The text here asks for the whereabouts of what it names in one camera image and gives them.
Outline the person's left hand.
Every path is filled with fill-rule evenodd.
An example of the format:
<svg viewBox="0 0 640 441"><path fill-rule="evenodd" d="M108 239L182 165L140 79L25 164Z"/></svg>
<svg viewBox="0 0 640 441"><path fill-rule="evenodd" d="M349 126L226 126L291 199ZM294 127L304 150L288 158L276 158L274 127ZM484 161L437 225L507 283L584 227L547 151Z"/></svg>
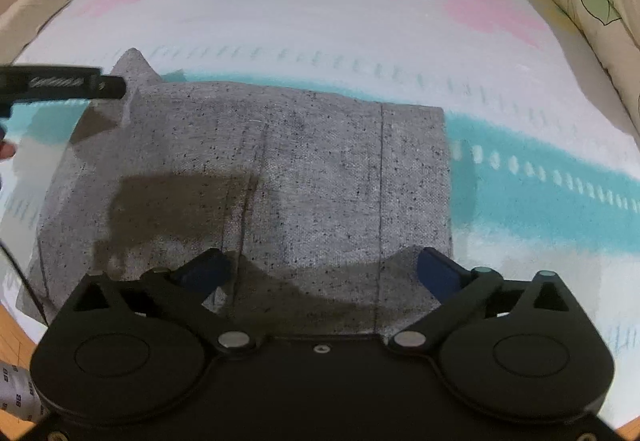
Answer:
<svg viewBox="0 0 640 441"><path fill-rule="evenodd" d="M15 153L15 144L6 138L6 129L0 126L0 161L9 161Z"/></svg>

